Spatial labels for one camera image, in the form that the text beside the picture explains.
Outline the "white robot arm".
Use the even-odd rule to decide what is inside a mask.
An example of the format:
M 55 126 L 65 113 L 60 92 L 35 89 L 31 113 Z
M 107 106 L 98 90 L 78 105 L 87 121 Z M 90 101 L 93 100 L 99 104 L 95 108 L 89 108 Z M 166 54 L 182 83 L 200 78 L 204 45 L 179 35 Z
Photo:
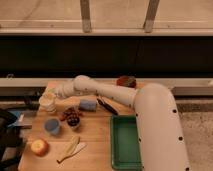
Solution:
M 148 83 L 135 89 L 79 75 L 59 84 L 53 92 L 60 99 L 97 94 L 132 108 L 144 171 L 192 171 L 177 105 L 164 85 Z

